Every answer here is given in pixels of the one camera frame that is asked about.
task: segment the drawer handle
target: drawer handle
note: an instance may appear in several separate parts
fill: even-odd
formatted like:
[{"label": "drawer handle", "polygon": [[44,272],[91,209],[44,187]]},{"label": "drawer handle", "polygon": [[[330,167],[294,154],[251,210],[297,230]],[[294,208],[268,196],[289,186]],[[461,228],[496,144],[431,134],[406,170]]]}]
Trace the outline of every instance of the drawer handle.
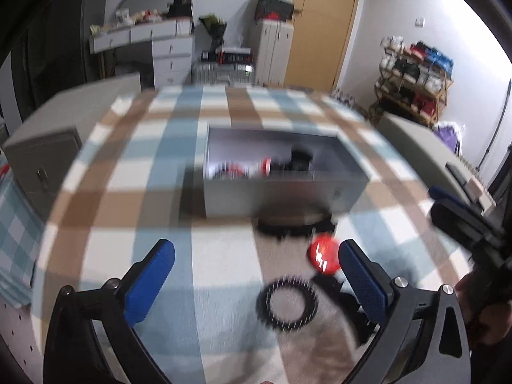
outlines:
[{"label": "drawer handle", "polygon": [[44,167],[39,167],[37,170],[37,178],[39,179],[39,182],[41,183],[41,186],[43,187],[44,191],[48,190],[48,175],[46,174],[46,170]]}]

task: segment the white desk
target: white desk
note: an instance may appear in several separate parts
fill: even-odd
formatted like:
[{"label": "white desk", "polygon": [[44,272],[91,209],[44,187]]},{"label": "white desk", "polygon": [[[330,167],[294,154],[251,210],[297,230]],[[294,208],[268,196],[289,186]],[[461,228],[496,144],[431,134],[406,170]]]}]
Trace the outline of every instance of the white desk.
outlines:
[{"label": "white desk", "polygon": [[105,78],[103,52],[131,43],[150,41],[155,88],[190,82],[194,36],[192,20],[172,19],[161,23],[139,24],[99,33],[89,40],[91,53],[101,56],[101,77]]}]

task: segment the red round object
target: red round object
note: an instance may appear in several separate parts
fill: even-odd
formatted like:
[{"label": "red round object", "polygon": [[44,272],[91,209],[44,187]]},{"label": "red round object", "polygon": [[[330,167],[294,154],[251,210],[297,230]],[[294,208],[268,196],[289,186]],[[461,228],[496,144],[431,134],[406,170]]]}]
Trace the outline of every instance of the red round object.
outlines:
[{"label": "red round object", "polygon": [[340,243],[329,234],[316,236],[308,249],[308,258],[311,265],[322,274],[332,276],[341,269],[338,260]]}]

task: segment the black ring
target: black ring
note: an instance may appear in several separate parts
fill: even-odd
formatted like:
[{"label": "black ring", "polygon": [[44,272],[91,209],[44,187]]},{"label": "black ring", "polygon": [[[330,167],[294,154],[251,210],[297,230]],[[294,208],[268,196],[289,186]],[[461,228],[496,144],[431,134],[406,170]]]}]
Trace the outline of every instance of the black ring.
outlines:
[{"label": "black ring", "polygon": [[[304,311],[299,319],[293,320],[292,322],[286,322],[285,320],[279,319],[270,307],[272,294],[276,290],[285,287],[297,290],[304,297]],[[268,286],[260,293],[258,301],[258,312],[263,322],[265,322],[269,327],[283,332],[297,331],[304,327],[313,320],[318,309],[318,298],[313,291],[311,284],[300,277],[295,276],[282,277],[275,282],[268,284]]]}]

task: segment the wooden door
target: wooden door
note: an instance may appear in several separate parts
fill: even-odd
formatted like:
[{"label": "wooden door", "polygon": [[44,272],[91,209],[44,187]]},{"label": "wooden door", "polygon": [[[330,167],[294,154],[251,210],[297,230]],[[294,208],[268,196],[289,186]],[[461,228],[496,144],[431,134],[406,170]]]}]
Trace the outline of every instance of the wooden door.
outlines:
[{"label": "wooden door", "polygon": [[330,92],[339,74],[355,0],[296,1],[303,1],[304,7],[293,19],[285,85]]}]

